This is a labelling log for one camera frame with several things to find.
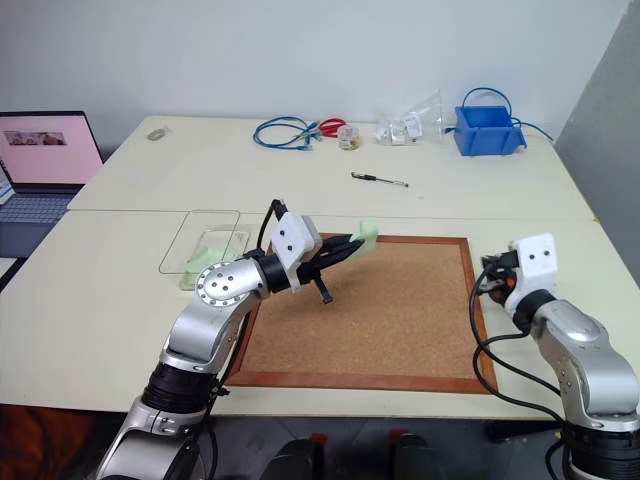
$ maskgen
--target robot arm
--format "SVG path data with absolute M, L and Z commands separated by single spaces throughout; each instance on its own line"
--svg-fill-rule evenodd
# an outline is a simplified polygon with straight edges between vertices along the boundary
M 205 478 L 198 437 L 215 398 L 226 393 L 226 373 L 220 372 L 241 340 L 247 314 L 271 293 L 296 291 L 312 280 L 323 301 L 332 300 L 321 270 L 349 257 L 363 241 L 338 236 L 323 242 L 308 217 L 288 212 L 277 200 L 269 211 L 278 218 L 271 238 L 275 253 L 258 248 L 201 272 L 149 384 L 102 460 L 98 479 Z
M 557 261 L 550 234 L 525 238 L 512 250 L 484 257 L 483 293 L 504 306 L 553 368 L 575 479 L 640 478 L 640 386 L 629 363 L 609 343 L 605 327 L 554 297 Z

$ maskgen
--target blue cable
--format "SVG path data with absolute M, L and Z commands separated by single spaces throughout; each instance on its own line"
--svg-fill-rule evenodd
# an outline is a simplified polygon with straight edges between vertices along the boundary
M 462 100 L 462 106 L 464 107 L 464 104 L 467 102 L 467 98 L 469 98 L 469 95 L 471 95 L 473 92 L 478 92 L 478 91 L 493 92 L 496 95 L 499 95 L 502 98 L 504 98 L 504 101 L 507 102 L 507 105 L 509 106 L 509 117 L 511 117 L 511 113 L 513 112 L 513 109 L 511 108 L 511 102 L 509 101 L 509 99 L 507 98 L 507 96 L 504 93 L 502 93 L 500 90 L 497 90 L 497 89 L 491 88 L 491 87 L 476 87 L 476 88 L 472 88 L 464 96 L 464 99 Z
M 511 123 L 513 126 L 517 126 L 518 127 L 522 127 L 522 125 L 526 125 L 527 127 L 531 127 L 534 128 L 535 130 L 539 131 L 541 134 L 543 134 L 545 137 L 547 137 L 549 139 L 549 141 L 553 142 L 553 137 L 551 135 L 549 135 L 547 132 L 545 132 L 543 129 L 541 129 L 540 127 L 538 127 L 537 125 L 534 125 L 533 123 L 528 123 L 528 122 L 523 122 L 522 120 L 520 120 L 517 117 L 514 117 L 512 115 L 512 108 L 511 108 L 511 102 L 509 101 L 509 99 L 507 98 L 507 96 L 502 93 L 500 90 L 496 89 L 496 88 L 491 88 L 491 87 L 476 87 L 476 88 L 472 88 L 471 90 L 469 90 L 467 92 L 467 94 L 464 96 L 464 99 L 462 100 L 462 106 L 464 107 L 467 98 L 469 98 L 469 95 L 471 95 L 474 92 L 477 91 L 487 91 L 487 92 L 492 92 L 495 93 L 496 95 L 501 96 L 505 102 L 507 102 L 507 106 L 509 107 L 509 118 L 511 119 Z M 450 131 L 455 130 L 455 128 L 446 128 L 444 130 L 444 133 L 449 133 Z
M 283 127 L 283 128 L 292 128 L 297 130 L 299 133 L 296 133 L 291 140 L 282 142 L 282 143 L 268 143 L 260 138 L 260 133 L 263 130 L 271 127 Z M 256 127 L 255 132 L 253 132 L 253 141 L 258 145 L 262 145 L 267 148 L 278 148 L 280 150 L 311 150 L 311 140 L 321 140 L 322 133 L 318 130 L 318 122 L 307 123 L 299 117 L 276 117 L 271 120 L 267 120 L 266 122 L 261 123 Z M 302 140 L 302 145 L 293 145 L 293 143 L 298 140 Z

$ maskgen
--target laptop screen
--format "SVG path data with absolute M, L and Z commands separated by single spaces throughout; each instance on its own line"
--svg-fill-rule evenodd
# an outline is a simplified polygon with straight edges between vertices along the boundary
M 0 161 L 16 191 L 79 190 L 102 166 L 82 112 L 0 113 Z

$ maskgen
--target green foam block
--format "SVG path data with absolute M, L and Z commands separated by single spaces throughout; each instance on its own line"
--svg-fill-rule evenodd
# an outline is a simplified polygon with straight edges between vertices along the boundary
M 182 290 L 193 290 L 200 272 L 209 265 L 221 262 L 225 257 L 225 252 L 225 247 L 206 247 L 196 253 L 185 263 L 184 275 L 180 279 L 180 288 Z
M 376 240 L 378 238 L 378 225 L 371 219 L 361 220 L 358 231 L 351 235 L 350 241 L 364 240 L 364 244 L 351 255 L 348 260 L 353 260 L 363 255 L 371 253 L 376 248 Z

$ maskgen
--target white table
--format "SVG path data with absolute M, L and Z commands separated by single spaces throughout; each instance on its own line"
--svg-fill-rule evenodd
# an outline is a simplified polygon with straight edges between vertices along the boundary
M 312 152 L 282 152 L 253 144 L 258 123 L 142 122 L 0 295 L 0 402 L 127 410 L 189 301 L 177 276 L 158 271 L 185 211 L 242 211 L 240 224 L 255 234 L 275 197 L 314 214 L 321 231 L 352 231 L 359 218 L 374 216 L 383 234 L 468 237 L 476 272 L 481 255 L 552 232 L 559 296 L 605 323 L 614 346 L 640 372 L 640 291 L 548 142 L 528 136 L 529 148 L 516 155 L 465 158 L 452 137 L 424 147 L 381 147 L 368 141 L 372 126 L 361 125 L 365 145 L 356 151 L 325 140 Z M 146 139 L 162 127 L 169 130 L 164 138 Z M 354 180 L 352 170 L 411 186 Z M 513 331 L 485 300 L 489 333 Z M 495 348 L 554 381 L 530 339 Z M 505 393 L 560 407 L 546 390 L 496 370 Z M 539 417 L 489 395 L 232 390 L 216 405 L 218 414 Z
M 593 219 L 544 138 L 505 157 L 462 157 L 453 136 L 440 144 L 340 150 L 333 139 L 310 152 L 256 145 L 260 120 L 149 117 L 73 200 L 71 209 L 239 210 L 262 213 L 284 198 L 307 214 L 390 217 Z M 170 129 L 155 142 L 146 135 Z M 403 180 L 409 188 L 351 178 L 351 171 Z
M 172 322 L 190 293 L 158 266 L 184 213 L 72 211 L 0 295 L 0 402 L 127 410 L 146 385 Z M 262 215 L 243 214 L 252 232 Z M 356 217 L 316 216 L 321 231 L 352 231 Z M 640 291 L 599 224 L 583 220 L 377 218 L 381 234 L 464 236 L 474 268 L 513 238 L 550 231 L 560 262 L 558 294 L 603 321 L 640 371 L 630 329 Z M 597 272 L 585 279 L 585 272 Z M 339 292 L 333 292 L 339 301 Z M 483 299 L 489 334 L 513 331 Z M 530 339 L 496 346 L 507 360 L 553 381 Z M 501 368 L 501 391 L 560 408 L 546 390 Z M 537 418 L 489 395 L 365 390 L 232 388 L 217 414 Z

